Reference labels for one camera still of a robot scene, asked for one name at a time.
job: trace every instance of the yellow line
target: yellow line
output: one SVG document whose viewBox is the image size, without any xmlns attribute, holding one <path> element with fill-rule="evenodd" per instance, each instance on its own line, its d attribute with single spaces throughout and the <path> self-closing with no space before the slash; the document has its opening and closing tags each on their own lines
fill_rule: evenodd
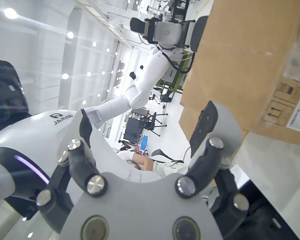
<svg viewBox="0 0 300 240">
<path fill-rule="evenodd" d="M 199 10 L 199 12 L 197 12 L 197 14 L 195 15 L 195 17 L 194 17 L 193 19 L 195 19 L 195 18 L 198 16 L 198 14 L 200 14 L 200 12 L 202 11 L 202 9 L 205 8 L 205 6 L 206 6 L 210 1 L 211 1 L 211 0 L 208 0 L 208 1 L 203 5 L 203 7 Z"/>
</svg>

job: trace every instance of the white shirt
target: white shirt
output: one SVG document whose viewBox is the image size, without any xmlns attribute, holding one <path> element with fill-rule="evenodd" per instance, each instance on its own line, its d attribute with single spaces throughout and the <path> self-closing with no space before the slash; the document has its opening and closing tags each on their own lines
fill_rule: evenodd
<svg viewBox="0 0 300 240">
<path fill-rule="evenodd" d="M 129 151 L 129 150 L 122 150 L 122 151 L 119 151 L 117 153 L 117 155 L 119 157 L 121 157 L 124 161 L 127 161 L 127 160 L 132 160 L 132 157 L 134 155 L 134 151 Z"/>
<path fill-rule="evenodd" d="M 123 150 L 119 151 L 117 155 L 123 159 L 124 161 L 132 160 L 134 151 Z M 161 177 L 166 177 L 172 173 L 180 173 L 185 175 L 189 170 L 188 165 L 179 162 L 168 162 L 168 163 L 160 163 L 157 161 L 153 162 L 153 169 L 152 171 L 160 175 Z"/>
</svg>

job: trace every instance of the black rubber pad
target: black rubber pad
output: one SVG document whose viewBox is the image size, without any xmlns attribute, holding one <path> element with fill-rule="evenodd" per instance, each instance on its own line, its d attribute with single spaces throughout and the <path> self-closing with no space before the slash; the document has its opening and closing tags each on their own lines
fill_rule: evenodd
<svg viewBox="0 0 300 240">
<path fill-rule="evenodd" d="M 198 123 L 190 138 L 191 158 L 201 145 L 208 133 L 210 133 L 218 120 L 218 111 L 212 101 L 209 101 L 207 106 L 199 116 Z"/>
<path fill-rule="evenodd" d="M 83 137 L 83 139 L 85 140 L 87 145 L 91 148 L 90 135 L 92 133 L 92 126 L 91 126 L 90 120 L 89 120 L 85 110 L 81 109 L 81 112 L 82 112 L 83 118 L 80 123 L 79 133 L 80 133 L 80 136 Z"/>
</svg>

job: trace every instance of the person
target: person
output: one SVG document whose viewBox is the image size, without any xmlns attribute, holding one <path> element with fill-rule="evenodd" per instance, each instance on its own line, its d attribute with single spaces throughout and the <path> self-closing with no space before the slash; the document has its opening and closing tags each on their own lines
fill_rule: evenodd
<svg viewBox="0 0 300 240">
<path fill-rule="evenodd" d="M 127 151 L 134 151 L 136 152 L 137 154 L 140 154 L 142 155 L 142 152 L 140 150 L 140 147 L 138 145 L 134 145 L 133 147 L 130 147 L 129 145 L 125 145 L 123 146 L 120 151 L 124 151 L 124 150 L 127 150 Z"/>
<path fill-rule="evenodd" d="M 126 140 L 119 140 L 118 142 L 122 143 L 122 145 L 128 145 L 128 141 L 126 141 Z"/>
<path fill-rule="evenodd" d="M 128 146 L 129 148 L 131 148 L 131 146 L 135 146 L 134 143 L 131 143 L 131 142 L 128 142 L 128 141 L 125 141 L 125 140 L 119 140 L 118 142 L 122 143 L 122 146 Z"/>
<path fill-rule="evenodd" d="M 153 171 L 160 177 L 164 178 L 172 173 L 179 173 L 185 175 L 189 166 L 185 163 L 172 161 L 168 163 L 162 163 L 154 161 L 145 155 L 137 154 L 135 151 L 130 149 L 123 149 L 117 153 L 117 155 L 126 161 L 127 163 L 137 164 L 140 170 Z"/>
</svg>

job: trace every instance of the cardboard box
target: cardboard box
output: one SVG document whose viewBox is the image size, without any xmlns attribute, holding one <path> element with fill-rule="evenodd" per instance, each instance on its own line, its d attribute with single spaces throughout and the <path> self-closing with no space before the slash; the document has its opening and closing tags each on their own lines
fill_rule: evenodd
<svg viewBox="0 0 300 240">
<path fill-rule="evenodd" d="M 184 85 L 188 140 L 209 100 L 245 133 L 300 145 L 300 0 L 214 0 Z"/>
</svg>

